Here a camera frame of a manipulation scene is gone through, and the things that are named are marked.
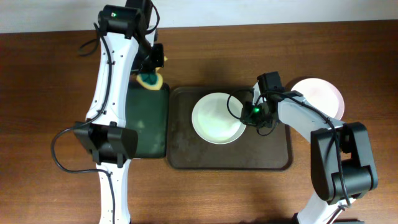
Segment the green and yellow sponge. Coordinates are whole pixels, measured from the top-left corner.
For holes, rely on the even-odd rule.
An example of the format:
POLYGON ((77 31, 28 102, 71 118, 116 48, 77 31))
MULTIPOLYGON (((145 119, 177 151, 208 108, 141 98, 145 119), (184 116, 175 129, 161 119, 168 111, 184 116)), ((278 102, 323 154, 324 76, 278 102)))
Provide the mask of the green and yellow sponge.
POLYGON ((161 68, 164 68, 164 66, 159 65, 151 72, 139 73, 136 76, 136 81, 147 90, 160 90, 164 84, 163 76, 159 73, 161 68))

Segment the white plate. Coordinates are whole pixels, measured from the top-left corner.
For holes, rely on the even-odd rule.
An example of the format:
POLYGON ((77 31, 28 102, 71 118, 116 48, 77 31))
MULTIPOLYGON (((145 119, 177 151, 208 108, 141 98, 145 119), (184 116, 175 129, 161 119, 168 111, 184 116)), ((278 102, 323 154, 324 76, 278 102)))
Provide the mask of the white plate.
POLYGON ((330 82, 320 78, 306 78, 296 83, 292 90, 300 92, 312 106, 329 117, 342 119, 345 112, 344 99, 330 82))
POLYGON ((210 93, 195 104, 192 124, 195 132, 212 144, 228 144, 237 140, 246 125, 233 117, 227 108, 227 93, 210 93))

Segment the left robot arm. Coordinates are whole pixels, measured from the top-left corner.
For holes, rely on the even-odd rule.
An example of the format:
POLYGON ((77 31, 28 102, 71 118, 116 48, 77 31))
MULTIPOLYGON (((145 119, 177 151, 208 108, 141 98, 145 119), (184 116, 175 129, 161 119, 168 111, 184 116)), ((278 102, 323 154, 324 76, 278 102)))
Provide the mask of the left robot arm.
POLYGON ((100 223, 130 223, 127 178, 138 142, 137 132, 126 127, 126 99, 130 76, 164 64, 156 27, 150 18, 157 12, 152 1, 127 1, 106 5, 95 23, 94 43, 101 49, 95 94, 85 122, 74 134, 92 156, 99 174, 100 223))

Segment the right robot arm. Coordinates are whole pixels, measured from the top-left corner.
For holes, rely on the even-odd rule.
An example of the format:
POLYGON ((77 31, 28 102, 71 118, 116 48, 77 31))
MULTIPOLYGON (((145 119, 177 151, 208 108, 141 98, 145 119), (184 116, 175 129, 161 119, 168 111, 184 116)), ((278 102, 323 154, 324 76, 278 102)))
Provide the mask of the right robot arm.
POLYGON ((248 90, 240 122, 256 129, 283 123, 310 143, 310 172, 314 193, 293 222, 333 223, 378 186, 373 151, 365 125, 331 118, 298 91, 285 91, 278 72, 264 73, 248 90))

